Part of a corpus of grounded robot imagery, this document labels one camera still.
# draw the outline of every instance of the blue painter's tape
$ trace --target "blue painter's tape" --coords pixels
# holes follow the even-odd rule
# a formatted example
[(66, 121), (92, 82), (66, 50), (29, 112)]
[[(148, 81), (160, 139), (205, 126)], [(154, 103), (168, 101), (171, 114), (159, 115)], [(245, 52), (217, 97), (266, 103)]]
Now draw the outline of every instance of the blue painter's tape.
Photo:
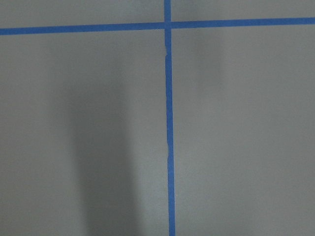
[(74, 33), (74, 32), (120, 31), (120, 30), (160, 30), (160, 29), (164, 29), (164, 22), (8, 28), (8, 29), (0, 29), (0, 35), (36, 34), (36, 33)]
[(281, 26), (281, 25), (313, 25), (315, 17), (309, 18), (275, 18), (275, 19), (245, 19), (216, 21), (183, 21), (172, 22), (172, 29), (214, 28), (239, 26)]
[(165, 23), (165, 75), (166, 75), (166, 134), (168, 145), (167, 187), (169, 236), (175, 236), (175, 177), (174, 177), (174, 132), (173, 132), (173, 88), (172, 88), (172, 29), (171, 0), (164, 0)]

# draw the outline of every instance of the gray wall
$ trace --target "gray wall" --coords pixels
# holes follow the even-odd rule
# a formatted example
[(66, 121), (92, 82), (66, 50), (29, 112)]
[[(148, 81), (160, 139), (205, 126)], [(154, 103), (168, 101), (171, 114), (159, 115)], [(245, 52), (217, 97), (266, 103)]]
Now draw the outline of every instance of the gray wall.
[[(173, 0), (173, 20), (314, 16)], [(163, 1), (1, 3), (0, 27), (163, 21)], [(173, 30), (179, 236), (315, 233), (314, 26)], [(168, 235), (162, 30), (0, 36), (0, 235)]]

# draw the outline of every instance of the blue tape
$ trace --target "blue tape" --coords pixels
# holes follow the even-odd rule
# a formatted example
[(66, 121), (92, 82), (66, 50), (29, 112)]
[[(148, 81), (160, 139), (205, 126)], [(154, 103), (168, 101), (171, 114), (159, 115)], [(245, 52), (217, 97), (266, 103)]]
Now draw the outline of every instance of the blue tape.
[(168, 231), (175, 236), (175, 179), (174, 179), (174, 132), (173, 132), (173, 88), (172, 88), (172, 29), (171, 0), (164, 0), (165, 23), (165, 75), (166, 75), (166, 135), (168, 145), (167, 188), (168, 188)]
[(313, 25), (315, 17), (309, 18), (275, 18), (216, 21), (182, 21), (172, 22), (172, 29), (239, 27), (239, 26), (281, 26), (281, 25)]
[(164, 22), (9, 28), (9, 29), (0, 29), (0, 35), (36, 34), (36, 33), (74, 33), (74, 32), (120, 31), (120, 30), (160, 30), (160, 29), (164, 29)]
[(183, 21), (171, 22), (170, 4), (164, 4), (164, 22), (108, 24), (108, 25), (81, 25), (81, 26), (48, 26), (27, 28), (0, 29), (0, 35), (15, 34), (42, 34), (42, 33), (74, 33), (121, 30), (161, 30), (161, 29), (189, 29), (213, 27), (239, 26), (280, 26), (280, 25), (314, 25), (315, 17), (309, 18), (275, 18), (275, 19), (245, 19), (245, 20), (215, 20), (215, 21)]

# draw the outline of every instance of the vertical tape strip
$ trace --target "vertical tape strip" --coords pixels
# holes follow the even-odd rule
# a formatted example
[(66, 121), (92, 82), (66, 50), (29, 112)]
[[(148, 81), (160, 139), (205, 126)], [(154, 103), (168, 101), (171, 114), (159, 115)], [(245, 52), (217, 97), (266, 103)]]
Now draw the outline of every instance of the vertical tape strip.
[(168, 185), (168, 224), (169, 236), (175, 236), (175, 181), (173, 148), (173, 90), (172, 90), (172, 29), (171, 0), (164, 0), (165, 23), (165, 75), (166, 75), (166, 126), (167, 126), (167, 185)]

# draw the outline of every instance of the gray surface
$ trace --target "gray surface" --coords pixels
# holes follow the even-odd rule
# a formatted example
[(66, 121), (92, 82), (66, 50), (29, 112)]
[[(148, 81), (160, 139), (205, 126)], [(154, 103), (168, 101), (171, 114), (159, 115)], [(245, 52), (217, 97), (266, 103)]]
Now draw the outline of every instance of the gray surface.
[(178, 235), (314, 235), (314, 38), (173, 31)]
[(0, 2), (0, 28), (161, 22), (162, 0)]
[(163, 31), (0, 45), (0, 235), (167, 235)]
[(172, 0), (173, 21), (314, 17), (314, 0)]

